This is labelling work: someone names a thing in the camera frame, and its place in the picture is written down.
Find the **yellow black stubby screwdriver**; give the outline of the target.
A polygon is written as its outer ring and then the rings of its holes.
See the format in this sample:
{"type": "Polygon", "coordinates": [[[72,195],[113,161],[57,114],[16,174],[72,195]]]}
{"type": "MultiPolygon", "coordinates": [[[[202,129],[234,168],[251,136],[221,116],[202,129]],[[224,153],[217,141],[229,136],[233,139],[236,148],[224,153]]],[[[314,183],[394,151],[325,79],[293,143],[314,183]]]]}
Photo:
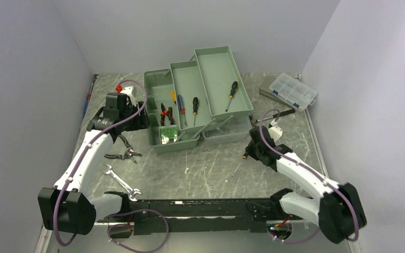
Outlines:
{"type": "Polygon", "coordinates": [[[234,81],[234,82],[232,83],[232,85],[231,85],[231,88],[230,88],[229,100],[228,100],[228,103],[227,103],[225,112],[228,112],[229,106],[230,106],[230,104],[231,104],[231,102],[232,102],[232,99],[234,98],[234,95],[235,95],[237,89],[238,89],[238,82],[237,82],[237,81],[234,81]]]}

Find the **green toolbox base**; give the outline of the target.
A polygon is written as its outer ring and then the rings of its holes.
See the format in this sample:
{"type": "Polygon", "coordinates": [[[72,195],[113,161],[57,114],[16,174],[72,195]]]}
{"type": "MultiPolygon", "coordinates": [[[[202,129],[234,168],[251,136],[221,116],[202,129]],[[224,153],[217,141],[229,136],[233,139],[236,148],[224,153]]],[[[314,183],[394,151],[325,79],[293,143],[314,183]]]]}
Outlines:
{"type": "Polygon", "coordinates": [[[174,104],[171,96],[174,86],[169,70],[163,69],[145,72],[143,80],[148,93],[146,112],[149,119],[148,139],[152,149],[157,153],[166,153],[195,148],[200,136],[198,135],[194,138],[192,134],[177,128],[179,119],[177,106],[174,104]],[[170,125],[167,116],[164,120],[166,125],[161,125],[161,105],[164,105],[166,109],[172,109],[173,127],[176,128],[177,138],[179,139],[176,142],[162,143],[160,130],[169,128],[170,125]]]}

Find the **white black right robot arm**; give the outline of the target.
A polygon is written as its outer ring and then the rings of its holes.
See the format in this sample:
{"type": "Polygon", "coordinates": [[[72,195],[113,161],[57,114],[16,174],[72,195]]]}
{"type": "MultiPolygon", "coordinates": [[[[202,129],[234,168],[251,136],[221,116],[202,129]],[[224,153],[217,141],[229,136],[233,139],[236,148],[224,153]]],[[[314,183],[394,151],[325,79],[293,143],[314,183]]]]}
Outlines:
{"type": "Polygon", "coordinates": [[[244,158],[253,158],[297,183],[307,193],[301,196],[285,188],[270,197],[269,211],[276,219],[293,215],[315,224],[335,244],[356,241],[367,225],[355,186],[340,184],[314,170],[284,144],[277,145],[271,130],[256,126],[249,131],[251,141],[244,158]]]}

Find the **yellow black medium screwdriver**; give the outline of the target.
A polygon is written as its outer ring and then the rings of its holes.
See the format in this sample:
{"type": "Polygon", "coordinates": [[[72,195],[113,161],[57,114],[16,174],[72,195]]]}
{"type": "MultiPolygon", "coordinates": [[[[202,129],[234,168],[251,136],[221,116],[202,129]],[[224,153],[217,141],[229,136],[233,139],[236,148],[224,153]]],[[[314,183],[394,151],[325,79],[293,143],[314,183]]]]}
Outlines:
{"type": "Polygon", "coordinates": [[[198,113],[198,108],[199,108],[199,99],[197,97],[194,97],[192,100],[192,109],[193,109],[193,115],[194,115],[194,126],[196,126],[196,116],[198,113]]]}

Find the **short yellow screwdriver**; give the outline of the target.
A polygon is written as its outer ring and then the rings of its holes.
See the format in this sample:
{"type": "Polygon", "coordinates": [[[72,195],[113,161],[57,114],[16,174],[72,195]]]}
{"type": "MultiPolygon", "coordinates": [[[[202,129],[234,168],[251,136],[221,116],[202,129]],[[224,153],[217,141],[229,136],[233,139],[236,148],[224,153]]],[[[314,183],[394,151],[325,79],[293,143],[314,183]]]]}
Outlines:
{"type": "Polygon", "coordinates": [[[177,105],[177,96],[174,90],[171,91],[171,97],[175,105],[177,105]]]}

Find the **green label screwdriver bit box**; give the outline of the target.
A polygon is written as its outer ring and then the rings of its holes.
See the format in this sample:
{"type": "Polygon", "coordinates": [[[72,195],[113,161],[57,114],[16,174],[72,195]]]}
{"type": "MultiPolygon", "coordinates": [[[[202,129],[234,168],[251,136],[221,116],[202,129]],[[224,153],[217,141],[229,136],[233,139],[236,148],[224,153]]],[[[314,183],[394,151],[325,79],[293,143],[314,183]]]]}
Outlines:
{"type": "Polygon", "coordinates": [[[178,128],[176,125],[159,127],[160,144],[176,142],[178,139],[178,128]]]}

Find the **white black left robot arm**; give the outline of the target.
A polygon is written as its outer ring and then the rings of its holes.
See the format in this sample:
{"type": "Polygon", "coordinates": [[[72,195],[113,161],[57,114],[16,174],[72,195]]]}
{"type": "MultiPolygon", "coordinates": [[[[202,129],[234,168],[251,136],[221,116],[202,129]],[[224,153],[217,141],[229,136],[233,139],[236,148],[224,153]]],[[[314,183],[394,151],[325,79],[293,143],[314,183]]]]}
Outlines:
{"type": "Polygon", "coordinates": [[[42,188],[38,203],[43,225],[51,231],[87,235],[94,223],[111,215],[116,221],[129,217],[129,204],[136,202],[139,189],[122,186],[124,193],[107,192],[88,199],[93,175],[105,154],[124,131],[146,129],[149,121],[145,104],[137,102],[130,92],[111,92],[88,122],[84,140],[65,173],[51,188],[42,188]]]}

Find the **orange black needle-nose pliers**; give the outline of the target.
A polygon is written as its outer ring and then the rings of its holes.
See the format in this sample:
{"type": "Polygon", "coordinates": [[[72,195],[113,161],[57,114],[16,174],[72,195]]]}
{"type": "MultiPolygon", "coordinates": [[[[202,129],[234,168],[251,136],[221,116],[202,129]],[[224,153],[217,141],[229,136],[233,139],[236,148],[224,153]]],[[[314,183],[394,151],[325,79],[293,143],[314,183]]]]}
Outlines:
{"type": "Polygon", "coordinates": [[[165,118],[169,119],[170,125],[174,125],[174,119],[172,116],[172,107],[166,108],[163,103],[161,103],[161,113],[160,113],[160,124],[161,126],[165,126],[165,118]]]}

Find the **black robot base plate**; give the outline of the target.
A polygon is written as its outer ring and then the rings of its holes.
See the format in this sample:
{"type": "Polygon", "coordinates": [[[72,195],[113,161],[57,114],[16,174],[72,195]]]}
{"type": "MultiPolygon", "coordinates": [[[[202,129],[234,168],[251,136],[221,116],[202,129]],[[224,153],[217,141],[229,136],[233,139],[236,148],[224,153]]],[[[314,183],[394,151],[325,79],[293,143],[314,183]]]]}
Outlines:
{"type": "Polygon", "coordinates": [[[269,198],[140,200],[117,215],[98,222],[130,222],[135,235],[164,232],[249,231],[266,232],[267,226],[299,220],[278,210],[269,198]]]}

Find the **blue red long screwdriver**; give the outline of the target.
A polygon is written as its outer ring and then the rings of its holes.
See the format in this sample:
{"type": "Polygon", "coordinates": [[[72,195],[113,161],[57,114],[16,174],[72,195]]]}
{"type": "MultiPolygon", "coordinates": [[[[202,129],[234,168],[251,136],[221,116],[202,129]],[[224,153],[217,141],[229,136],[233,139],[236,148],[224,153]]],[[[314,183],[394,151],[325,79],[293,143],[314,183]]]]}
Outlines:
{"type": "Polygon", "coordinates": [[[178,103],[179,110],[182,114],[184,124],[185,124],[185,126],[187,126],[187,121],[186,121],[186,116],[185,116],[185,105],[184,105],[184,100],[181,95],[177,95],[177,103],[178,103]]]}

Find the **long yellow black screwdriver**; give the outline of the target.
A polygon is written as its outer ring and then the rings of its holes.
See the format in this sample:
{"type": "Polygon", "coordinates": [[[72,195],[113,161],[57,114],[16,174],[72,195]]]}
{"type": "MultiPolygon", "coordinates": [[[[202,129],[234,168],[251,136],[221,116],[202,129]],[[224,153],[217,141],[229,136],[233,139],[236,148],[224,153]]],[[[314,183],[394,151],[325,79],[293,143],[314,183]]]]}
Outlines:
{"type": "Polygon", "coordinates": [[[248,158],[248,154],[247,154],[247,152],[245,152],[245,153],[243,154],[243,156],[242,156],[241,162],[239,163],[239,165],[237,166],[237,168],[236,168],[236,169],[233,171],[233,173],[231,174],[231,177],[233,177],[233,176],[236,174],[236,172],[239,170],[240,166],[242,165],[243,161],[246,160],[247,158],[248,158]]]}

